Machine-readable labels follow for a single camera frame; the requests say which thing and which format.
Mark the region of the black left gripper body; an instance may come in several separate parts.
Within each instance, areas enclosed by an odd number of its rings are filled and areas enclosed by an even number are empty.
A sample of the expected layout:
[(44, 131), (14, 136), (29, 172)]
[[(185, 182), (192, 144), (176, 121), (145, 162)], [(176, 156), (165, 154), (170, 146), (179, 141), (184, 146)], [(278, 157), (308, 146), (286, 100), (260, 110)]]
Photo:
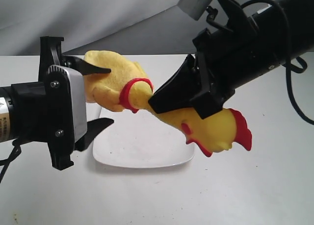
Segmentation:
[(75, 149), (73, 94), (70, 76), (61, 67), (62, 37), (40, 38), (38, 80), (11, 85), (11, 97), (19, 131), (13, 146), (42, 142), (48, 145), (52, 167), (64, 170), (73, 166)]

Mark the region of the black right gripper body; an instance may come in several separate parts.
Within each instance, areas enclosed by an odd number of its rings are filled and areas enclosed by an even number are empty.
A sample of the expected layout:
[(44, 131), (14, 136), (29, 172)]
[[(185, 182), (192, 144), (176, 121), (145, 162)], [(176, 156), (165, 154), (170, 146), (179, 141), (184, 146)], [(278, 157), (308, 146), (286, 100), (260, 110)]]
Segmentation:
[(201, 88), (190, 102), (202, 119), (222, 110), (236, 88), (260, 76), (256, 31), (211, 33), (203, 29), (193, 39)]

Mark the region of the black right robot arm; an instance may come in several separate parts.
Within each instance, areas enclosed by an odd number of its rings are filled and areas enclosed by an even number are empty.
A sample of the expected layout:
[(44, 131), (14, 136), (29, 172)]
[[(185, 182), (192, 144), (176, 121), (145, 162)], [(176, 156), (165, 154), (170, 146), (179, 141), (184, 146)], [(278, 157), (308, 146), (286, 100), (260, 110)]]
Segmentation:
[(291, 74), (307, 69), (302, 54), (314, 46), (314, 0), (217, 0), (228, 17), (205, 3), (207, 23), (194, 39), (194, 54), (155, 91), (148, 103), (158, 114), (192, 108), (205, 119), (223, 109), (236, 88), (279, 66), (286, 69), (290, 103), (306, 122), (292, 91)]

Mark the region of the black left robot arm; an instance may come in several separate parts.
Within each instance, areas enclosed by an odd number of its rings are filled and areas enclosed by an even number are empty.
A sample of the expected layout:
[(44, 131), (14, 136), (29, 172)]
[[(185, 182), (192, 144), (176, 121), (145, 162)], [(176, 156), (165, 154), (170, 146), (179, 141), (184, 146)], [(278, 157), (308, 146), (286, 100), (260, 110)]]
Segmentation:
[(48, 145), (52, 166), (64, 170), (73, 165), (73, 152), (86, 150), (113, 123), (109, 118), (87, 120), (83, 78), (111, 69), (63, 55), (62, 41), (41, 37), (38, 79), (0, 89), (0, 140), (13, 144), (0, 162), (4, 169), (21, 154), (23, 144), (42, 142)]

